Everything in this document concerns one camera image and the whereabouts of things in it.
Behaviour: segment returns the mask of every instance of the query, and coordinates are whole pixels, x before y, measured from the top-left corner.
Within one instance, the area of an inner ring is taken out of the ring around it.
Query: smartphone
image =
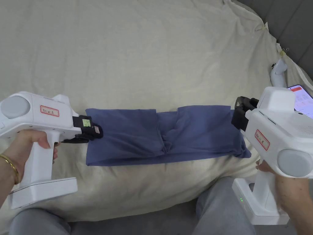
[[[313,118],[313,98],[301,85],[288,87],[295,93],[295,110]]]

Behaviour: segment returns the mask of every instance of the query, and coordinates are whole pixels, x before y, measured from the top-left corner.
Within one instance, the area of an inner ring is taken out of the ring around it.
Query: gray pants
[[[196,206],[199,223],[193,235],[255,234],[235,197],[232,183],[230,177],[221,178],[200,195]],[[13,219],[10,235],[69,235],[70,231],[62,218],[42,209],[27,209]]]

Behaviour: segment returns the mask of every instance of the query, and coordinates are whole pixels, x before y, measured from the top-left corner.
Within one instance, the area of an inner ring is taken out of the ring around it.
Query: human hand
[[[275,173],[266,161],[256,162],[256,168],[275,175],[276,203],[287,213],[312,203],[309,191],[309,179],[289,178]]]
[[[29,158],[29,154],[34,142],[38,142],[38,144],[44,149],[50,148],[47,140],[47,134],[44,131],[23,130],[17,134],[15,140],[3,153],[16,166],[21,177],[20,180],[23,178],[25,163]],[[53,159],[58,157],[58,150],[56,147],[59,145],[60,143],[54,146]]]

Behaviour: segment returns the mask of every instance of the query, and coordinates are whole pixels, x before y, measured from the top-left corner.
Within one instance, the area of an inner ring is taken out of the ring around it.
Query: bed
[[[259,98],[281,48],[263,21],[229,0],[3,0],[0,100],[18,91],[69,96],[86,108],[173,111]],[[288,83],[310,86],[284,56]],[[1,151],[8,146],[0,142]],[[68,221],[142,214],[196,198],[214,179],[256,173],[252,157],[90,167],[87,144],[62,144],[53,178],[76,177],[78,192],[33,205]],[[0,234],[20,210],[5,202]]]

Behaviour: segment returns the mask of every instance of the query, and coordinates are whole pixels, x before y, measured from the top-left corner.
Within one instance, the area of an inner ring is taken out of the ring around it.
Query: folded blue shirt
[[[103,129],[90,141],[88,166],[159,164],[234,155],[249,158],[243,136],[232,124],[230,106],[186,106],[176,112],[155,109],[87,109]]]

